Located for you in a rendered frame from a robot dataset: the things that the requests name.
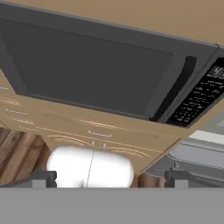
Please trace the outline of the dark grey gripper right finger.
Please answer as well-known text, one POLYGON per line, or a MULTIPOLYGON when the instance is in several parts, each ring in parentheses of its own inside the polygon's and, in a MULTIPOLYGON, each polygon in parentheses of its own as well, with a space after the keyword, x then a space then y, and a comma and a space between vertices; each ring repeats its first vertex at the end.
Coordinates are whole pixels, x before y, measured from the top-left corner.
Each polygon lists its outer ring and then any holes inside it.
POLYGON ((188 188, 191 186, 191 182, 200 186, 209 187, 209 184, 203 180, 196 179, 188 171, 169 170, 164 173, 165 187, 173 188, 188 188))

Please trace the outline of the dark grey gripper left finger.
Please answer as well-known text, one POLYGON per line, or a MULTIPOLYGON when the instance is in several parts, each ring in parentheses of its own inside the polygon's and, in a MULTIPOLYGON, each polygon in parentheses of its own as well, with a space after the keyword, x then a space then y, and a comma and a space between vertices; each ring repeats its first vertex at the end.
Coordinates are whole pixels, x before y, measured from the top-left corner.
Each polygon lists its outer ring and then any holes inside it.
POLYGON ((29 178, 16 182, 14 186, 29 188, 56 188, 56 178, 56 171, 37 170, 29 178))

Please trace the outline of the tan wooden cupboard door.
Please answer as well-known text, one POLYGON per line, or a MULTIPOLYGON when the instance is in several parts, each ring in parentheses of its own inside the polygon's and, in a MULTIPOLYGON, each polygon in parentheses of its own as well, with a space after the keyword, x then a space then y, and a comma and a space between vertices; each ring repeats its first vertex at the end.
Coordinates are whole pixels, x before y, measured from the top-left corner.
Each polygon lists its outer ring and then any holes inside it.
POLYGON ((99 147, 99 141, 82 136, 62 136, 62 135, 46 135, 43 136, 45 143, 48 145, 51 151, 60 146, 74 146, 85 149, 97 149, 99 147))
POLYGON ((155 161, 165 155, 161 151, 144 150, 121 143, 100 141, 98 143, 98 146, 101 151, 114 153, 122 157, 128 158, 132 163, 136 175, 140 175, 155 161))

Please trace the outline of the grey stainless appliance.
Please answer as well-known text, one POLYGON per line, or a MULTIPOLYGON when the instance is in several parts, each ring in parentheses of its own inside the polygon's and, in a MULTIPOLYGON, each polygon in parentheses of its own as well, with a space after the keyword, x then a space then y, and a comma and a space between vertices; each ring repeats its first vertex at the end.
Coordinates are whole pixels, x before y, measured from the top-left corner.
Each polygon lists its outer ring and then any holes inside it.
POLYGON ((224 187, 224 109, 202 129, 196 130, 146 173, 162 178, 172 167, 190 172, 199 182, 190 187, 224 187))

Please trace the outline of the white rounded cylinder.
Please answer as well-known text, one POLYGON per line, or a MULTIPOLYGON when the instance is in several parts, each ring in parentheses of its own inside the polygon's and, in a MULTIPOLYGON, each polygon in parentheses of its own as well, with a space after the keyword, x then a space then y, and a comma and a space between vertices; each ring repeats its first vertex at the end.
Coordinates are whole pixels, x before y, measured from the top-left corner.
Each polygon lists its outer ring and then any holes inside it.
POLYGON ((129 188, 134 179, 126 157, 73 146, 56 148, 46 169, 57 173, 58 188, 129 188))

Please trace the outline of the wide tan wooden drawer front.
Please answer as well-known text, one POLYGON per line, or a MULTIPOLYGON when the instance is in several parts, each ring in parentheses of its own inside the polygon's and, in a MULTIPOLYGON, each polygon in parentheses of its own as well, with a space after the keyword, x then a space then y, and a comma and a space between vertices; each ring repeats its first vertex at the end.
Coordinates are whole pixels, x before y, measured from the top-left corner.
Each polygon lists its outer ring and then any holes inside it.
POLYGON ((44 119, 37 121, 37 128, 43 130, 47 135, 62 135, 68 137, 86 137, 93 140, 125 144, 144 150, 165 152, 179 142, 175 136, 158 135, 143 131, 118 128, 98 122, 87 122, 85 120, 73 120, 56 115, 44 114, 44 119), (112 137, 95 136, 88 133, 112 134, 112 137))

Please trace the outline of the small tan wooden drawer front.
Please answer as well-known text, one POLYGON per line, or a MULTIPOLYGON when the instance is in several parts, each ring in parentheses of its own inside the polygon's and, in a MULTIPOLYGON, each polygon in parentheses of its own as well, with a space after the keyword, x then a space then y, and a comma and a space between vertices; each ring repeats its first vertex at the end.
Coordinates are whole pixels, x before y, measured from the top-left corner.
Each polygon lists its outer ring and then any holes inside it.
POLYGON ((0 114, 4 116, 29 119, 33 122, 43 120, 44 113, 36 108, 33 100, 5 92, 0 92, 0 114), (28 113, 29 115, 19 115, 5 111, 11 109, 28 113))
POLYGON ((5 124, 10 130, 27 132, 27 133, 30 133, 30 134, 40 135, 40 136, 44 135, 44 133, 35 126, 34 122, 29 120, 29 119, 10 117, 10 116, 7 116, 7 115, 0 115, 0 121, 3 124, 5 124), (35 130, 38 130, 38 132, 31 132, 31 131, 28 131, 28 130, 22 130, 18 126, 22 126, 22 127, 26 127, 26 128, 30 128, 30 129, 35 129, 35 130))

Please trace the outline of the dark grey microwave door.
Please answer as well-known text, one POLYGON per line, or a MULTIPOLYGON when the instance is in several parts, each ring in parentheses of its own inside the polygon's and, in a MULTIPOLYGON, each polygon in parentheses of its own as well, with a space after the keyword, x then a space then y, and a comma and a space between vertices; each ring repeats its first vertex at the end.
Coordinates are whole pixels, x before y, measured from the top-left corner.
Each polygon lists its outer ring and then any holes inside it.
POLYGON ((16 92, 145 118, 170 52, 0 19, 3 71, 16 92))

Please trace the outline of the dark grey microwave oven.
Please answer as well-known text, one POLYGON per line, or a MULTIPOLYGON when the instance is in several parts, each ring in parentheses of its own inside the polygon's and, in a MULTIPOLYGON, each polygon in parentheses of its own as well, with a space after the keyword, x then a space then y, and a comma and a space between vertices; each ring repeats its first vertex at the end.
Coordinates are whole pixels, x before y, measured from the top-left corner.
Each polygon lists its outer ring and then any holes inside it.
MULTIPOLYGON (((117 115, 151 122, 150 118, 179 77, 186 56, 197 58, 193 73, 162 117, 154 123, 188 128, 224 97, 224 48, 218 45, 3 1, 0 1, 0 19, 171 53, 171 65, 145 110, 145 118, 117 115)), ((3 70, 5 58, 0 40, 0 66, 3 70)))

